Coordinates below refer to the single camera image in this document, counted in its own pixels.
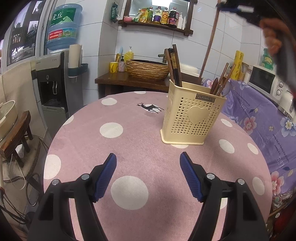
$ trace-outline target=metal screw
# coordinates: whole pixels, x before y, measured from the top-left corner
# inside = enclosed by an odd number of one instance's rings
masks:
[[[245,181],[244,179],[238,179],[237,182],[240,184],[240,185],[244,185],[245,184]]]
[[[59,183],[59,180],[58,179],[54,179],[54,180],[52,180],[52,185],[57,185]]]
[[[81,179],[82,179],[82,180],[87,180],[87,179],[89,179],[89,174],[83,174],[83,175],[81,176]]]
[[[207,178],[210,179],[210,180],[213,180],[215,178],[215,175],[212,174],[212,173],[208,173]]]

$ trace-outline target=white cord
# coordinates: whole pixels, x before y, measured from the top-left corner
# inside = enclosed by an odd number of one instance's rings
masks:
[[[17,189],[17,190],[22,190],[22,189],[24,189],[24,187],[26,186],[26,179],[25,179],[25,176],[24,176],[24,173],[22,172],[22,170],[21,170],[21,168],[20,168],[20,165],[18,164],[18,162],[17,162],[17,165],[18,165],[18,167],[19,167],[19,170],[20,170],[20,172],[22,173],[22,176],[23,176],[23,178],[24,178],[24,180],[25,180],[25,184],[24,184],[24,186],[21,188],[21,189],[18,189],[14,184],[13,184],[13,182],[11,181],[11,178],[10,178],[10,164],[11,164],[11,161],[12,161],[12,154],[11,154],[11,159],[10,159],[10,163],[9,163],[9,169],[8,169],[8,176],[9,176],[9,180],[10,180],[10,182],[11,182],[11,184]]]

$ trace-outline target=round table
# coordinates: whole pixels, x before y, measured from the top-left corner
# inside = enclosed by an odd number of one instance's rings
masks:
[[[117,168],[105,196],[94,204],[107,238],[187,241],[202,204],[192,196],[180,168],[180,154],[186,151],[221,180],[243,178],[266,221],[271,177],[251,137],[220,113],[204,145],[164,144],[160,129],[167,101],[166,93],[135,91],[107,96],[79,110],[52,141],[44,190],[55,178],[68,182],[90,173],[114,153]],[[213,240],[221,236],[226,204],[223,199]],[[76,239],[83,240],[72,199],[70,209]]]

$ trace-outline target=deer silhouette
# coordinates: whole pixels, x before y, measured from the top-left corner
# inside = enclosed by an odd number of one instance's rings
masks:
[[[160,108],[160,107],[157,107],[155,105],[150,105],[150,106],[145,106],[143,103],[138,103],[137,106],[141,106],[143,107],[144,109],[150,111],[150,112],[155,112],[155,113],[158,113],[157,111],[155,111],[154,109],[158,109],[158,110],[164,110],[163,108]]]

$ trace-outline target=green jar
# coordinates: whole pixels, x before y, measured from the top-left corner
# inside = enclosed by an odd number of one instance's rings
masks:
[[[264,49],[263,60],[262,60],[262,67],[273,70],[274,69],[274,62],[272,57],[268,53],[268,49]]]

